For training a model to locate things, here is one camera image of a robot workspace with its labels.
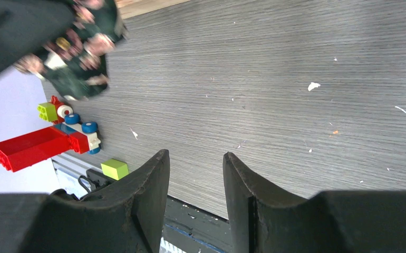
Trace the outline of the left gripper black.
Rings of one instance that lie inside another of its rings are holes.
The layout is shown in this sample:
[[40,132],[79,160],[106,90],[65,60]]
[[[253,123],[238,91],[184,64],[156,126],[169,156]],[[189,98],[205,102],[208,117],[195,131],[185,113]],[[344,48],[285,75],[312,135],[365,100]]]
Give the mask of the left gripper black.
[[0,73],[65,32],[74,16],[70,1],[0,1]]

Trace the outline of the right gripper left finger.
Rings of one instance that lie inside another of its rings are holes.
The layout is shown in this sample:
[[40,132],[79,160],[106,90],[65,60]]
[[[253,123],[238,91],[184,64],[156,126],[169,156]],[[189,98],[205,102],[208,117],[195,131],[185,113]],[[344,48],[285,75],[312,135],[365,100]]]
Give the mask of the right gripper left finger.
[[0,194],[0,252],[158,252],[169,176],[160,150],[80,201]]

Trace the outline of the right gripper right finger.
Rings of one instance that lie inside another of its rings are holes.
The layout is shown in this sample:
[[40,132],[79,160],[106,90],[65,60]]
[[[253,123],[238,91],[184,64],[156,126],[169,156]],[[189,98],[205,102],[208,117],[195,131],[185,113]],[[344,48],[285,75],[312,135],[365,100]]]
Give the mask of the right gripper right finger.
[[305,199],[224,155],[234,252],[406,252],[406,191],[322,191]]

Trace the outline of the pink floral black tie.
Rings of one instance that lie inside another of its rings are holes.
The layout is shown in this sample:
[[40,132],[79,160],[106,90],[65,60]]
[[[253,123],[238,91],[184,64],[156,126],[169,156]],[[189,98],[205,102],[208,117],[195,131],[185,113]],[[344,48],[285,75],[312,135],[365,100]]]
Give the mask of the pink floral black tie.
[[65,1],[75,20],[62,34],[37,51],[20,58],[14,67],[50,82],[67,100],[88,99],[109,83],[106,54],[126,38],[115,1]]

